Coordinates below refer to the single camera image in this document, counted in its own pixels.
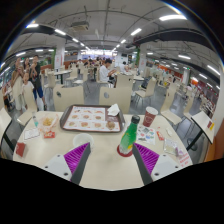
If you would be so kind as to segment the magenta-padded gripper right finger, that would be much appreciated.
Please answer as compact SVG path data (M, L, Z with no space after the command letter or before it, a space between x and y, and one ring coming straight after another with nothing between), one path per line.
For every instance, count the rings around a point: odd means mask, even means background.
M170 156L159 155L138 143L133 144L132 152L145 185L181 170L181 166Z

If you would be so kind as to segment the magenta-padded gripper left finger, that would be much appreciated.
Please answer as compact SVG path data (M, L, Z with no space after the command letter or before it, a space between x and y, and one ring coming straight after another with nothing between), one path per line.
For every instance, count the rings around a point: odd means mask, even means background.
M90 143L85 143L64 155L55 155L43 166L43 169L79 185L89 154Z

